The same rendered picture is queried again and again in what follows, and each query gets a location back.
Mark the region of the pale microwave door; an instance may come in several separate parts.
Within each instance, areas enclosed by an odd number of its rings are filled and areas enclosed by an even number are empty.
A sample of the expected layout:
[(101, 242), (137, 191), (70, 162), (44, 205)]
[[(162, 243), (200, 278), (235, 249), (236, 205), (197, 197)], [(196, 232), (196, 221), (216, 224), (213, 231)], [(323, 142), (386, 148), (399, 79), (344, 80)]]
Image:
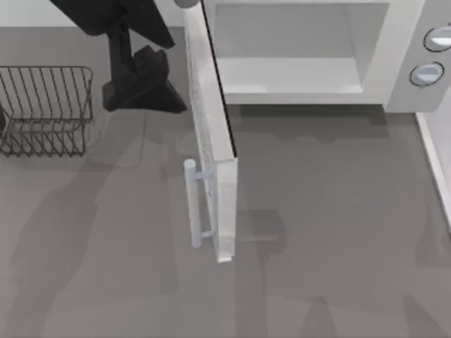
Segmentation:
[(189, 94), (197, 139), (201, 231), (210, 237), (219, 263), (235, 256), (238, 158), (230, 130), (214, 45), (203, 0), (184, 10)]

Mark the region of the grey microwave knob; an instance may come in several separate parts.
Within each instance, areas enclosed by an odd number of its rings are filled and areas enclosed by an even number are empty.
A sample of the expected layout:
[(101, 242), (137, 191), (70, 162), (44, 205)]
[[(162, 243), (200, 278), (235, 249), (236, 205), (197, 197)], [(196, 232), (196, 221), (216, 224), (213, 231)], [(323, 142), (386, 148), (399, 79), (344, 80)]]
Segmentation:
[(451, 49), (451, 24), (431, 28), (423, 39), (424, 48), (432, 53)]
[(409, 74), (409, 80), (416, 87), (428, 87), (437, 83), (444, 73), (441, 63), (432, 62), (415, 67)]

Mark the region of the pale microwave oven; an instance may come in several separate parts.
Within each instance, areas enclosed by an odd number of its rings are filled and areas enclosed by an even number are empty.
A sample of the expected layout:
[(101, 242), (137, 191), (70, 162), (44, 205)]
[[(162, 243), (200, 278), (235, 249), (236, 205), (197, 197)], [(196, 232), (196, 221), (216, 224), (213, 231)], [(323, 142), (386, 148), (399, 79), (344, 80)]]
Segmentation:
[[(451, 49), (424, 35), (451, 24), (451, 0), (203, 0), (229, 104), (377, 105), (431, 113), (451, 85)], [(443, 77), (409, 74), (437, 62)]]

